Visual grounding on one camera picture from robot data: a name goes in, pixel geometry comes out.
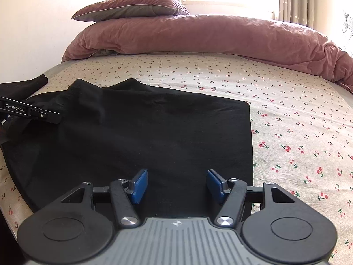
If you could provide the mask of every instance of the pink duvet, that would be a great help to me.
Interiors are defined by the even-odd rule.
[[[133,17],[97,22],[68,46],[62,61],[100,50],[240,55],[321,76],[353,91],[353,59],[326,36],[291,23],[225,15]]]

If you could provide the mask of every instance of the bed sheet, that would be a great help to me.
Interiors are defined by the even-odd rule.
[[[97,86],[136,78],[151,86],[247,101],[254,185],[274,181],[328,217],[338,230],[330,262],[351,263],[353,110],[328,82],[239,56],[157,53],[79,61],[53,76],[37,94],[65,90],[78,78]],[[2,156],[0,195],[0,207],[15,234],[31,211]]]

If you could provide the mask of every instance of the pillow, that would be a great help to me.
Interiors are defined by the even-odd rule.
[[[99,22],[127,17],[190,15],[178,0],[106,0],[78,10],[71,19]]]

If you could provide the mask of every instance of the black cloth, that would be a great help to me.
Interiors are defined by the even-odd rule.
[[[76,80],[31,97],[60,112],[60,124],[31,121],[2,145],[10,174],[34,211],[83,181],[107,186],[149,171],[142,219],[209,216],[206,171],[253,184],[249,106],[228,98],[128,79],[100,88]]]
[[[48,83],[48,78],[42,74],[32,80],[17,81],[14,83],[0,84],[0,96],[15,101],[22,101]],[[0,113],[0,121],[3,121],[7,114]]]

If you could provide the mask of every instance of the metal pivot cap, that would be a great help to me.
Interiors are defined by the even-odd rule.
[[[221,216],[217,218],[216,222],[221,226],[229,226],[233,224],[234,220],[228,216]]]
[[[138,221],[137,218],[127,216],[127,217],[123,217],[120,222],[121,224],[124,224],[126,226],[132,226],[132,225],[135,225],[137,221]]]

